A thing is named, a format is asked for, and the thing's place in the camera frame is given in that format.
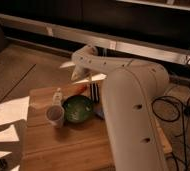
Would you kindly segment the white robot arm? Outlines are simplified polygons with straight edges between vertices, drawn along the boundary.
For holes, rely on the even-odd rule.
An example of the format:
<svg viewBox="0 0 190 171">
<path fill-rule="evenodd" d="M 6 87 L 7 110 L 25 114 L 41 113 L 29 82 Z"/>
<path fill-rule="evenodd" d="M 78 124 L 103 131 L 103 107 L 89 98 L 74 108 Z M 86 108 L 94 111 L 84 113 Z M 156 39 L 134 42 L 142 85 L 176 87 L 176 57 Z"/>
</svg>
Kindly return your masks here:
<svg viewBox="0 0 190 171">
<path fill-rule="evenodd" d="M 168 84 L 166 69 L 134 58 L 100 57 L 86 45 L 72 54 L 74 80 L 85 69 L 106 75 L 101 98 L 116 171 L 168 171 L 152 101 Z"/>
</svg>

